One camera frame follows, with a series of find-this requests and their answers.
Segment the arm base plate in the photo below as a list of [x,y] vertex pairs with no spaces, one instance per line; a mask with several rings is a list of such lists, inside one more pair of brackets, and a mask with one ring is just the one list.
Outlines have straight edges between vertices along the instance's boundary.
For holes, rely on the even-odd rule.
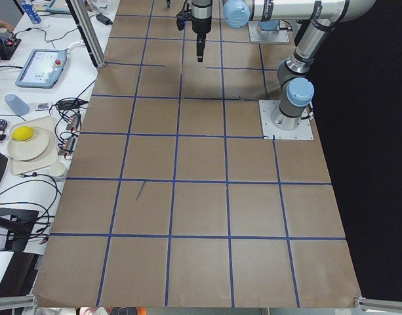
[[272,45],[288,45],[289,35],[287,30],[277,27],[275,30],[262,30],[257,21],[248,23],[249,37],[251,43],[267,43]]
[[313,140],[307,110],[302,115],[290,118],[280,112],[280,100],[259,100],[260,119],[264,139]]

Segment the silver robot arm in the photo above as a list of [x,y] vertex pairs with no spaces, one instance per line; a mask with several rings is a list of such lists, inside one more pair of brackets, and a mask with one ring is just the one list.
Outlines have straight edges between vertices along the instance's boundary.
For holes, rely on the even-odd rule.
[[260,21],[258,23],[258,32],[274,32],[279,29],[280,20],[268,20],[268,21]]
[[293,28],[294,52],[284,59],[277,71],[282,85],[289,79],[305,76],[315,55],[337,24],[355,20],[368,12],[374,1],[223,1],[223,17],[231,28],[249,22],[305,22]]

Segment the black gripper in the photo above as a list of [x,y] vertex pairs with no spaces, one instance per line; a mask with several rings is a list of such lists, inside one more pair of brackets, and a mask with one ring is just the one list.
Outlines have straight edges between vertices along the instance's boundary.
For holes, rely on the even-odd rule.
[[196,56],[197,61],[202,63],[204,59],[205,40],[210,32],[210,18],[198,19],[192,18],[192,30],[197,34]]

